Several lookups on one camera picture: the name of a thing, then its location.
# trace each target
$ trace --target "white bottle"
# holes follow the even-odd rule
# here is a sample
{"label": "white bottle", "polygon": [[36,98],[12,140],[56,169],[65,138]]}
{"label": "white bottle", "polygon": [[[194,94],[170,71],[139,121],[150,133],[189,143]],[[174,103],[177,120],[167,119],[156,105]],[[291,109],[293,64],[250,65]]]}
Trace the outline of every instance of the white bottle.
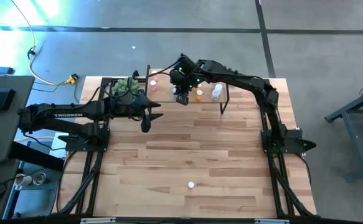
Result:
{"label": "white bottle", "polygon": [[221,84],[217,84],[214,87],[214,90],[212,92],[212,100],[217,101],[219,99],[219,96],[221,94],[221,90],[223,89],[223,86]]}
{"label": "white bottle", "polygon": [[217,101],[219,99],[220,94],[221,94],[221,90],[214,89],[212,92],[212,100]]}

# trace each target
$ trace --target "yellow plug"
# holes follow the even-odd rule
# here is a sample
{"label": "yellow plug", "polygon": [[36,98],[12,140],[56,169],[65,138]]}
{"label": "yellow plug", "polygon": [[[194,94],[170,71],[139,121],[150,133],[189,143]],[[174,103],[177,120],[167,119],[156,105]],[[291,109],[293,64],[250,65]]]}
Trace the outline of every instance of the yellow plug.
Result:
{"label": "yellow plug", "polygon": [[76,74],[73,75],[69,75],[68,80],[66,81],[66,83],[70,83],[70,84],[76,84],[76,81],[79,79],[79,76]]}

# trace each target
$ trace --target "yellow cable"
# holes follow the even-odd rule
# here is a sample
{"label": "yellow cable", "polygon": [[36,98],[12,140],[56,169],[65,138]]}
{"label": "yellow cable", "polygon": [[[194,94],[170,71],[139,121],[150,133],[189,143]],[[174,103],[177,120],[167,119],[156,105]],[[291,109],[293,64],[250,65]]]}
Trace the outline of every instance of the yellow cable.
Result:
{"label": "yellow cable", "polygon": [[[21,15],[24,17],[25,21],[27,22],[27,25],[29,26],[29,28],[31,29],[31,32],[32,32],[32,36],[33,36],[33,46],[32,46],[32,51],[34,51],[35,49],[35,37],[34,37],[34,32],[33,32],[33,29],[32,29],[32,26],[31,24],[29,23],[29,21],[26,19],[26,16],[22,13],[22,11],[18,8],[17,4],[15,4],[15,2],[13,0],[11,0],[12,3],[14,4],[14,6],[18,9],[18,11],[21,13]],[[46,83],[46,84],[49,84],[49,85],[63,85],[63,84],[66,84],[68,82],[62,82],[62,83],[52,83],[52,82],[49,82],[47,80],[44,80],[43,78],[39,77],[38,75],[36,75],[36,73],[33,72],[32,70],[32,55],[30,55],[29,57],[29,71],[31,71],[31,74],[36,77],[38,80]]]}
{"label": "yellow cable", "polygon": [[[49,138],[49,139],[53,139],[54,137],[52,136],[37,136],[37,137],[34,137],[33,138],[36,138],[36,139],[44,139],[44,138]],[[32,138],[21,138],[21,139],[15,139],[14,141],[25,141],[25,140],[28,140],[28,139],[32,139]]]}

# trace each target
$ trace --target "white cable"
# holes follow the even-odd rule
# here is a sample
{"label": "white cable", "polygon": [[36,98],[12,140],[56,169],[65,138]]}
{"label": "white cable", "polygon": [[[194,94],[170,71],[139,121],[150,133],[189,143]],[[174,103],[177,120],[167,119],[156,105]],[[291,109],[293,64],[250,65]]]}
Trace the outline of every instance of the white cable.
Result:
{"label": "white cable", "polygon": [[[26,19],[26,16],[24,15],[24,13],[18,8],[17,4],[15,4],[15,2],[13,0],[10,0],[14,6],[18,9],[18,11],[21,13],[21,15],[24,17],[25,21],[27,22],[27,25],[29,26],[29,29],[31,30],[31,33],[32,33],[32,36],[33,36],[33,46],[32,46],[32,51],[34,52],[34,49],[35,49],[35,37],[34,37],[34,32],[33,32],[33,29],[32,29],[32,26],[31,24],[29,23],[29,21]],[[62,82],[62,83],[52,83],[52,82],[49,82],[47,80],[44,80],[43,78],[39,77],[38,75],[36,75],[36,73],[33,72],[32,70],[32,55],[29,56],[29,71],[31,71],[31,74],[36,77],[38,80],[46,83],[46,84],[49,84],[49,85],[63,85],[63,84],[66,84],[67,82]]]}

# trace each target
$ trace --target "small bottle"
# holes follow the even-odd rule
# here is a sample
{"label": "small bottle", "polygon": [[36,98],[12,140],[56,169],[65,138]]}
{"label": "small bottle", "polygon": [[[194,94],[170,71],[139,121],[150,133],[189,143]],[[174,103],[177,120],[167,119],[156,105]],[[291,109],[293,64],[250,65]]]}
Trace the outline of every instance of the small bottle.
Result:
{"label": "small bottle", "polygon": [[223,89],[223,86],[221,84],[216,84],[216,86],[214,87],[215,90],[221,90]]}
{"label": "small bottle", "polygon": [[213,101],[217,101],[219,99],[219,96],[221,94],[221,91],[220,90],[213,90],[212,92],[212,100]]}
{"label": "small bottle", "polygon": [[196,91],[196,100],[201,100],[202,99],[202,94],[203,94],[204,92],[202,91],[202,90],[200,90],[199,88],[198,88],[198,90]]}

